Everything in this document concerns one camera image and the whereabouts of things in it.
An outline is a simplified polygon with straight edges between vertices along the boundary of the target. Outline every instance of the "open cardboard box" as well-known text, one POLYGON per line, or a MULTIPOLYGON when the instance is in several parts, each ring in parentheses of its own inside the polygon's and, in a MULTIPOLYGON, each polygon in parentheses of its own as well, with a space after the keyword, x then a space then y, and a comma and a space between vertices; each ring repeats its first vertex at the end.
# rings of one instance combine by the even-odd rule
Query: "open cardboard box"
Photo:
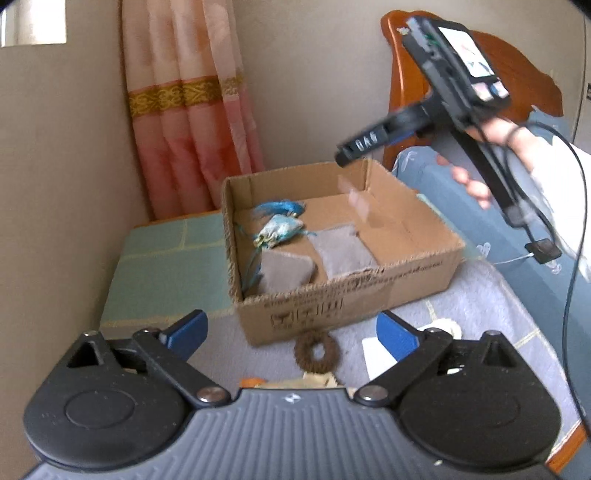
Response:
POLYGON ((335 163, 282 168, 227 179, 222 213, 230 296, 251 345, 288 340, 309 329, 331 329, 369 318, 381 310, 445 290, 462 259, 463 241, 415 193, 376 161, 342 169, 335 163), (369 203, 365 221, 339 191, 344 176, 369 203), (308 255, 317 271, 296 290, 244 298, 241 277, 254 250, 252 239, 267 221, 251 210, 271 200, 301 200, 308 231, 353 222, 379 267, 327 279, 320 256, 305 235, 276 248, 308 255))

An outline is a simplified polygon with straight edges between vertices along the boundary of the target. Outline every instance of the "gray cloth pouch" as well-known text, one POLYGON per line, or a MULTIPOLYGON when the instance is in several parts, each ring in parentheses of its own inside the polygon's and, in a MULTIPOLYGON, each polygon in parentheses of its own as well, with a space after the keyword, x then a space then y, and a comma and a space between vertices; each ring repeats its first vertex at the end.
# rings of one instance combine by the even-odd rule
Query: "gray cloth pouch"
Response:
POLYGON ((309 235, 308 239, 322 258, 328 278, 377 267, 374 256, 357 236, 355 226, 336 226, 309 235))
POLYGON ((281 293, 295 290, 310 282, 316 264, 305 255, 294 255, 274 249, 261 252, 261 280, 258 293, 281 293))

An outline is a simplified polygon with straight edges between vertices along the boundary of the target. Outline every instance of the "hand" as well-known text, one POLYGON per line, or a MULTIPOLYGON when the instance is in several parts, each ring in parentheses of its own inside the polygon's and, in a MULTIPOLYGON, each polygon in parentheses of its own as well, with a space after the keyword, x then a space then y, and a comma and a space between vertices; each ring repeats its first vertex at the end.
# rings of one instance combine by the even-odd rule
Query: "hand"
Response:
MULTIPOLYGON (((513 131, 515 124, 508 120, 501 118, 494 118, 482 125, 482 131, 486 135, 486 139, 493 144, 505 145, 507 136, 513 131)), ((481 140, 480 135, 474 128, 466 131, 471 137, 476 140, 481 140)), ((521 160, 527 171, 531 172, 534 169, 535 158, 539 155, 539 149, 543 147, 539 143, 539 138, 532 134, 526 128, 521 128, 513 136, 509 147, 515 152, 515 155, 521 160)), ((437 156, 437 163, 441 166, 448 166, 450 162, 441 155, 437 156)), ((452 166, 452 178, 461 185, 466 187, 468 195, 474 197, 478 205, 483 209, 491 206, 491 191, 486 184, 481 181, 472 180, 465 168, 452 166)))

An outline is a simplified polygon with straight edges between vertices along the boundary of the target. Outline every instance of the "silver bolt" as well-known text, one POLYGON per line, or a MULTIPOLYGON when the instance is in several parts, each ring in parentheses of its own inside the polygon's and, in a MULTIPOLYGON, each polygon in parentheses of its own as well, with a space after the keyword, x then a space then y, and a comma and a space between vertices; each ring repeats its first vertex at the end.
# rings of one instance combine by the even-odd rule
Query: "silver bolt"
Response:
POLYGON ((366 385, 359 390, 359 396, 365 401, 379 402, 388 398, 388 390, 381 385, 366 385))
POLYGON ((228 392, 222 387, 203 387, 197 392, 197 398, 205 403, 215 403, 225 400, 228 392))

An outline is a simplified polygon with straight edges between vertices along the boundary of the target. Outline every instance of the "pink curtain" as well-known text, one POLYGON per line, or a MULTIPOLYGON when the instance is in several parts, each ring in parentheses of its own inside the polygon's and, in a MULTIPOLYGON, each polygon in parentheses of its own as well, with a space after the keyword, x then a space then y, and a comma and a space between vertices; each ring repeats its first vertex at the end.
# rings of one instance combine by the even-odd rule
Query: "pink curtain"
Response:
POLYGON ((123 0, 125 76, 156 218, 219 208, 263 169, 231 0, 123 0))

